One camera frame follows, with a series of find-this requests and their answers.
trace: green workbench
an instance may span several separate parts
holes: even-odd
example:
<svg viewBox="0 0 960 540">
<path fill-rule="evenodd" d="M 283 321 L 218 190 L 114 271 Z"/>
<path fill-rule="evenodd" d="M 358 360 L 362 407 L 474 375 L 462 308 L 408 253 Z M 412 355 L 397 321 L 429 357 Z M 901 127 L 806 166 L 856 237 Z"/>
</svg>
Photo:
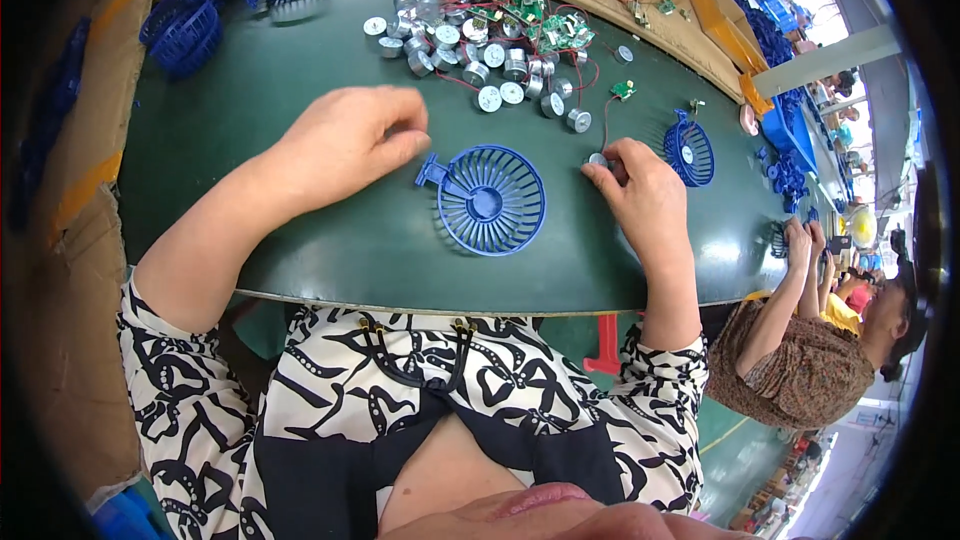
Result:
<svg viewBox="0 0 960 540">
<path fill-rule="evenodd" d="M 490 143 L 517 150 L 534 164 L 547 197 L 546 221 L 534 241 L 505 257 L 456 250 L 437 218 L 436 190 L 413 183 L 424 161 L 417 158 L 353 197 L 270 234 L 244 266 L 240 292 L 454 313 L 642 309 L 642 267 L 579 171 L 603 144 L 610 88 L 631 79 L 637 93 L 609 105 L 611 141 L 630 136 L 658 150 L 676 122 L 675 108 L 689 107 L 691 99 L 706 103 L 698 123 L 712 142 L 716 174 L 709 186 L 687 193 L 700 301 L 741 298 L 774 286 L 783 275 L 786 262 L 770 257 L 762 240 L 769 222 L 784 216 L 781 199 L 763 185 L 753 158 L 764 140 L 740 129 L 738 106 L 725 94 L 653 46 L 591 20 L 598 36 L 589 52 L 600 79 L 582 94 L 593 125 L 577 135 L 540 114 L 539 104 L 526 101 L 483 114 L 472 104 L 472 90 L 436 76 L 416 78 L 405 60 L 380 58 L 362 25 L 375 15 L 389 16 L 393 0 L 321 1 L 317 17 L 277 25 L 243 0 L 230 0 L 221 9 L 222 45 L 195 76 L 170 83 L 152 60 L 144 64 L 118 181 L 131 264 L 218 180 L 276 142 L 318 96 L 348 85 L 409 85 L 426 100 L 439 162 Z M 630 47 L 634 61 L 618 64 L 604 43 Z M 560 64 L 558 73 L 576 85 L 572 66 Z M 593 73 L 589 64 L 583 68 L 586 79 Z M 502 80 L 496 79 L 498 85 Z M 809 201 L 801 204 L 804 212 Z"/>
</svg>

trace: yellow shirt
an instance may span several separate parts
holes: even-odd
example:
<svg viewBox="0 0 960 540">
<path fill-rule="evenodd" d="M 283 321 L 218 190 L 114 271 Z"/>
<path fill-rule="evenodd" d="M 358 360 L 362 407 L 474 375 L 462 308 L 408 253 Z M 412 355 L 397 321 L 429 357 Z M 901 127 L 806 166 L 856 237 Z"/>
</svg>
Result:
<svg viewBox="0 0 960 540">
<path fill-rule="evenodd" d="M 841 330 L 860 335 L 860 315 L 833 292 L 826 295 L 826 310 L 820 313 L 820 318 Z"/>
</svg>

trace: lips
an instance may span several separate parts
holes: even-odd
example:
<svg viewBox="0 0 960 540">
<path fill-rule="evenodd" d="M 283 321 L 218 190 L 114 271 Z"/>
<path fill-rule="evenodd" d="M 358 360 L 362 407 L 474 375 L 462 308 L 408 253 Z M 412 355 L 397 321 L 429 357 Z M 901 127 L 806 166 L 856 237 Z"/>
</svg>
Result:
<svg viewBox="0 0 960 540">
<path fill-rule="evenodd" d="M 590 501 L 591 495 L 572 483 L 551 481 L 514 494 L 490 516 L 491 520 L 513 517 L 524 511 L 555 505 L 563 501 Z"/>
</svg>

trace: red stool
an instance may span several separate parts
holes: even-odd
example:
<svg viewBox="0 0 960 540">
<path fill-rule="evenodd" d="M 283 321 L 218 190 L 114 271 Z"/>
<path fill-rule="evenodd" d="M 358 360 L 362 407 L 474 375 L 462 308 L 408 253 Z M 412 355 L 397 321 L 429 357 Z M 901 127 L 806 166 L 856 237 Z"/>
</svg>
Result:
<svg viewBox="0 0 960 540">
<path fill-rule="evenodd" d="M 597 328 L 600 332 L 599 357 L 585 356 L 583 369 L 617 375 L 620 372 L 620 359 L 617 356 L 617 314 L 598 316 Z"/>
</svg>

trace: black and white patterned shirt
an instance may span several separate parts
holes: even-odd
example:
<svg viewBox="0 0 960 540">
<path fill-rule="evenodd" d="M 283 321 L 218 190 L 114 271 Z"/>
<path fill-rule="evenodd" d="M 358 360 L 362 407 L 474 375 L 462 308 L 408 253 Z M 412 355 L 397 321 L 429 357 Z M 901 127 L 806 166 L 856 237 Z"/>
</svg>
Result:
<svg viewBox="0 0 960 540">
<path fill-rule="evenodd" d="M 360 328 L 413 387 L 378 367 Z M 181 538 L 375 538 L 403 464 L 457 414 L 525 486 L 570 482 L 594 500 L 689 513 L 702 486 L 696 415 L 702 337 L 655 351 L 630 334 L 601 392 L 523 318 L 463 318 L 477 330 L 462 378 L 453 317 L 302 307 L 255 411 L 217 354 L 217 330 L 188 333 L 123 288 L 126 387 L 153 488 Z"/>
</svg>

